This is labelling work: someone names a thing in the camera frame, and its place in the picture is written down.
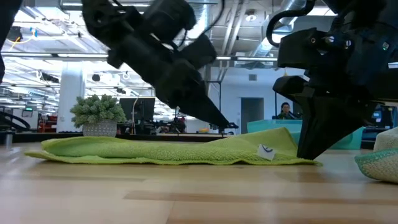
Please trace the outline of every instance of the teal box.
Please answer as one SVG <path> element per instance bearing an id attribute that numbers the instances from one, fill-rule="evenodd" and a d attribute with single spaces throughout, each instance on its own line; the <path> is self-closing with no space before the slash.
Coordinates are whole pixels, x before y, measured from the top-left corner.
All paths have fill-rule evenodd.
<path id="1" fill-rule="evenodd" d="M 248 133 L 285 127 L 291 133 L 293 140 L 299 144 L 302 120 L 262 120 L 248 123 Z M 361 149 L 363 127 L 347 135 L 330 149 Z"/>

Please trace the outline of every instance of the table surface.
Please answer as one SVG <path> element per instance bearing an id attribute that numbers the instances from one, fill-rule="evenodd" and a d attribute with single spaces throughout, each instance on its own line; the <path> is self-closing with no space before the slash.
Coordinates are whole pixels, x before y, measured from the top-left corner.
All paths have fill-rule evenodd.
<path id="1" fill-rule="evenodd" d="M 1 223 L 397 223 L 398 186 L 362 175 L 353 157 L 324 166 L 83 165 L 0 148 Z"/>

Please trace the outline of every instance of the white tag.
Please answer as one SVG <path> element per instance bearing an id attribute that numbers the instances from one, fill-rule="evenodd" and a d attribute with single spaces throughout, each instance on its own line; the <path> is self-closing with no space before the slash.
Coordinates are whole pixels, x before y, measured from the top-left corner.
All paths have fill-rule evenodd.
<path id="1" fill-rule="evenodd" d="M 275 157 L 275 150 L 260 144 L 259 149 L 257 150 L 257 155 L 261 158 L 272 161 Z"/>

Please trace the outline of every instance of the white pillar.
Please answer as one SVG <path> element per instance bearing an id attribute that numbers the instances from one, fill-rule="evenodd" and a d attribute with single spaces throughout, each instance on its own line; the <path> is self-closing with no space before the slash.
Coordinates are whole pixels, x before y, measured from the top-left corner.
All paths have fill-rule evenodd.
<path id="1" fill-rule="evenodd" d="M 83 62 L 64 62 L 61 76 L 60 102 L 58 106 L 57 133 L 81 131 L 75 128 L 70 109 L 76 104 L 78 96 L 85 95 L 86 74 Z"/>

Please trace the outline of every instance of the door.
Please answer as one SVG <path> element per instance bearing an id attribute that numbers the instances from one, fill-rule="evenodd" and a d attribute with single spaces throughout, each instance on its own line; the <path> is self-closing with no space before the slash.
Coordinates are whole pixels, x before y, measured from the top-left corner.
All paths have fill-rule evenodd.
<path id="1" fill-rule="evenodd" d="M 241 99 L 241 133 L 248 132 L 248 122 L 264 119 L 263 98 L 242 98 Z"/>

